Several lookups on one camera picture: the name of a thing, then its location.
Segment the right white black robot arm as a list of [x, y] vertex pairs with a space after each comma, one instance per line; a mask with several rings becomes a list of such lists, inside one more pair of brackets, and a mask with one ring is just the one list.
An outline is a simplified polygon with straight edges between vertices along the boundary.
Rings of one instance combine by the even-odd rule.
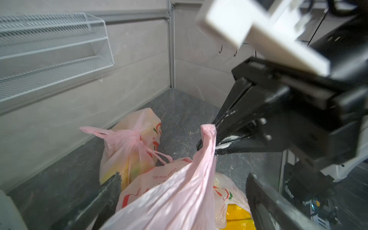
[[368, 3], [328, 11], [348, 21], [301, 45], [310, 14], [302, 1], [204, 1], [198, 26], [239, 49], [248, 42], [263, 58], [232, 69], [235, 83], [214, 125], [217, 155], [290, 150], [282, 188], [251, 173], [246, 196], [258, 230], [323, 230], [337, 223], [327, 201], [334, 184], [368, 157]]

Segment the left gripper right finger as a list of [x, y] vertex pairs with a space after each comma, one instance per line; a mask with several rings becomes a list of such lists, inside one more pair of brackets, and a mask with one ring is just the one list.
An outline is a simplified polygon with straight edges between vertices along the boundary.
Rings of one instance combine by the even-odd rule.
[[246, 197], [258, 230], [318, 230], [319, 226], [291, 205], [263, 178], [250, 173]]

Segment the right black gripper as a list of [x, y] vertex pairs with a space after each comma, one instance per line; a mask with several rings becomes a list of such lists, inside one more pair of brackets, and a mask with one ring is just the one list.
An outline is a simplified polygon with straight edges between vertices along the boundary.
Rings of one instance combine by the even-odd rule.
[[214, 120], [215, 155], [293, 151], [315, 170], [358, 155], [368, 88], [251, 57]]

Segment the pink plastic bag front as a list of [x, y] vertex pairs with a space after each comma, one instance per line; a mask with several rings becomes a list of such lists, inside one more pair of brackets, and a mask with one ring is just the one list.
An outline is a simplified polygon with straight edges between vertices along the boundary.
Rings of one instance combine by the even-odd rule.
[[121, 176], [121, 188], [125, 189], [139, 175], [154, 168], [157, 162], [172, 162], [171, 156], [158, 151], [161, 126], [161, 120], [153, 110], [145, 108], [130, 113], [111, 129], [81, 127], [82, 132], [104, 141], [100, 184], [117, 172]]

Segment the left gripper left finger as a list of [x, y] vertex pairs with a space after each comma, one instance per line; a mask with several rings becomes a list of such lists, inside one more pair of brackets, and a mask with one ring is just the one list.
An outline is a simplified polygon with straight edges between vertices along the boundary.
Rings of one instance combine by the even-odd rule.
[[114, 215], [121, 193], [121, 176], [116, 172], [99, 191], [84, 199], [50, 227], [51, 230], [86, 230], [94, 222], [98, 230]]

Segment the pink strawberry plastic bag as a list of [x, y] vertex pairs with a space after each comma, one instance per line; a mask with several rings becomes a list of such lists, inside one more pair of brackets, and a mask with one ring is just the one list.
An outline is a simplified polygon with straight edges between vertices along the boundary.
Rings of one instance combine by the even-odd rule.
[[124, 189], [102, 229], [224, 230], [228, 205], [251, 213], [244, 192], [215, 171], [211, 126], [201, 126], [203, 146], [193, 158], [155, 167]]

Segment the orange yellow banana bunch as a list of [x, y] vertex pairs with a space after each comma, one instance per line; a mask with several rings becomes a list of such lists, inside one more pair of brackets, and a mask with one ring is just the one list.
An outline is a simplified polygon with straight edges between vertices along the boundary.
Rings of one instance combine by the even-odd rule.
[[230, 204], [227, 207], [224, 230], [256, 230], [256, 227], [251, 213], [236, 204]]

